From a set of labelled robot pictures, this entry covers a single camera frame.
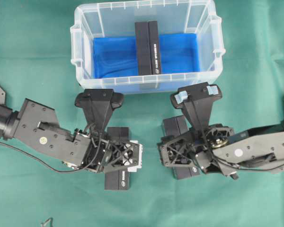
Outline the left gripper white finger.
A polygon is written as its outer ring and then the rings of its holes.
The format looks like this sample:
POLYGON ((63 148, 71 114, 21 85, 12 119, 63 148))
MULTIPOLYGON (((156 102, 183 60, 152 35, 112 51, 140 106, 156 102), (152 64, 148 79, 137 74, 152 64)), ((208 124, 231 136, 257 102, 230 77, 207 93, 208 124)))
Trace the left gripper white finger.
POLYGON ((128 157, 128 172, 136 172, 142 167, 142 144, 136 144, 134 148, 137 150, 133 152, 131 157, 128 157))

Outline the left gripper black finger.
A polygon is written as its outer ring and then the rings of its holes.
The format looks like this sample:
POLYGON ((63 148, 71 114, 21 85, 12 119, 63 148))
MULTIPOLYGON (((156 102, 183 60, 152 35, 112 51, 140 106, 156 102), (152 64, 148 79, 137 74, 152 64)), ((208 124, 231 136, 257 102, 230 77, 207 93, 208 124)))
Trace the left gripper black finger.
POLYGON ((128 166, 125 166, 125 165, 108 164, 108 165, 104 166, 103 172, 106 174, 106 173, 110 173, 110 172, 114 172, 114 171, 126 170, 127 168, 128 168, 128 166))

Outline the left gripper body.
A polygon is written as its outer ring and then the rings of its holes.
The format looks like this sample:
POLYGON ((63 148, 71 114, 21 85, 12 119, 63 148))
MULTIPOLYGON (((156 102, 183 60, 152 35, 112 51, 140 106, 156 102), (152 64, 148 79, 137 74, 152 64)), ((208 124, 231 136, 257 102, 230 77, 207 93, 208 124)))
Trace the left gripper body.
POLYGON ((108 164, 128 166, 128 157, 131 157, 134 148, 139 144, 131 139, 128 127, 108 127, 100 134, 93 130, 87 134, 90 144, 78 169, 85 169, 94 173, 102 173, 108 164))

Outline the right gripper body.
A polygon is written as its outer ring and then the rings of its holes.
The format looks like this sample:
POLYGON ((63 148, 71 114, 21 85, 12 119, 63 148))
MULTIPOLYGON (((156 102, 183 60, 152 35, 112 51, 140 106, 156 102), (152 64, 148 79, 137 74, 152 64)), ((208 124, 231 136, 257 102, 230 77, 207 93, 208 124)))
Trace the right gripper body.
MULTIPOLYGON (((199 170, 204 174, 221 174, 221 167, 213 157, 213 150, 225 146, 228 143, 228 137, 232 135, 234 135, 234 129, 232 127, 223 126, 222 124, 213 124, 200 131, 190 128, 187 133, 180 135, 179 138, 185 138, 187 140, 187 143, 189 144, 187 146, 188 154, 199 170)), ((164 149, 168 144, 174 141, 176 140, 173 139, 166 143, 158 143, 162 164, 163 161, 169 161, 164 149)))

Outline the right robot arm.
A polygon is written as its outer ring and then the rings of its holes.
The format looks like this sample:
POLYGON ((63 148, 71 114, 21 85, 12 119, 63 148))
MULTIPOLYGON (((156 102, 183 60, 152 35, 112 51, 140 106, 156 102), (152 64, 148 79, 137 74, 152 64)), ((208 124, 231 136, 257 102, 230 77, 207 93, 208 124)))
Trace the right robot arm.
POLYGON ((212 124, 204 131, 193 128, 167 135, 158 143, 165 167, 222 174, 237 179, 238 171, 284 171, 284 120, 280 124, 235 133, 233 128, 212 124))

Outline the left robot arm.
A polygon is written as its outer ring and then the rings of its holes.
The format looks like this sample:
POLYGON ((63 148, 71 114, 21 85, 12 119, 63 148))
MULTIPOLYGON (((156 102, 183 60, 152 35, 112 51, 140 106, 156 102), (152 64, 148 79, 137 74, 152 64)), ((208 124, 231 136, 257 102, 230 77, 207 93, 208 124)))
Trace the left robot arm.
POLYGON ((86 169, 109 173, 136 172, 142 166, 142 145, 116 139, 93 126, 74 133, 59 126, 55 110, 26 99, 20 111, 0 104, 0 139, 17 139, 33 150, 62 161, 70 172, 86 169))

